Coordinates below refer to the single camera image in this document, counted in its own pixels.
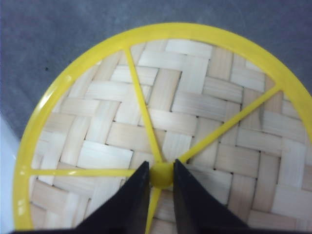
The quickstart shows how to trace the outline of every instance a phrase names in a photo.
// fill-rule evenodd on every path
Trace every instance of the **yellow plastic frame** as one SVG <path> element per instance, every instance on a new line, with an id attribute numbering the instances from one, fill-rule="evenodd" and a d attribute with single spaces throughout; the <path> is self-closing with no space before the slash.
<path id="1" fill-rule="evenodd" d="M 20 142 L 14 174 L 13 212 L 17 230 L 33 228 L 28 197 L 28 181 L 31 175 L 130 176 L 133 173 L 133 170 L 35 170 L 31 168 L 38 137 L 58 99 L 88 68 L 119 50 L 125 51 L 128 60 L 153 155 L 156 162 L 162 162 L 129 48 L 132 45 L 150 40 L 173 38 L 191 39 L 228 49 L 257 65 L 275 82 L 275 86 L 272 89 L 182 155 L 180 157 L 181 161 L 185 162 L 202 150 L 279 90 L 283 91 L 293 103 L 312 141 L 312 121 L 310 119 L 312 114 L 312 97 L 285 65 L 260 46 L 234 33 L 200 24 L 162 23 L 132 29 L 97 44 L 73 61 L 51 84 L 33 111 Z M 160 191 L 161 189 L 154 188 L 146 232 L 148 232 L 151 225 Z"/>

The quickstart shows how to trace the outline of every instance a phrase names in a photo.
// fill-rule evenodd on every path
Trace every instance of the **gray floor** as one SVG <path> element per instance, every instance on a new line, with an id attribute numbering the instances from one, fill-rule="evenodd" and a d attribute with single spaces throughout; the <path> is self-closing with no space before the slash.
<path id="1" fill-rule="evenodd" d="M 196 22 L 240 34 L 312 93 L 311 0 L 2 0 L 1 115 L 18 137 L 55 77 L 91 46 L 134 27 Z"/>

